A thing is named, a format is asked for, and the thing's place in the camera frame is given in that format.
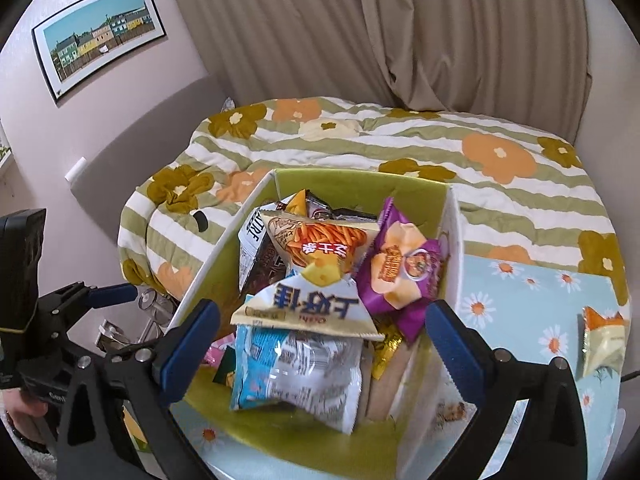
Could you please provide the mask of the person's left hand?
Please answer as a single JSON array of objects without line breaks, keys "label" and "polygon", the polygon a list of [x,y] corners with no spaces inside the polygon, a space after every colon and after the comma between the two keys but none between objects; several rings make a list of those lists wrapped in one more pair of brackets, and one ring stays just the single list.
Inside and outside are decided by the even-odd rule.
[{"label": "person's left hand", "polygon": [[22,389],[3,390],[2,400],[15,429],[26,439],[45,444],[36,420],[46,416],[49,405]]}]

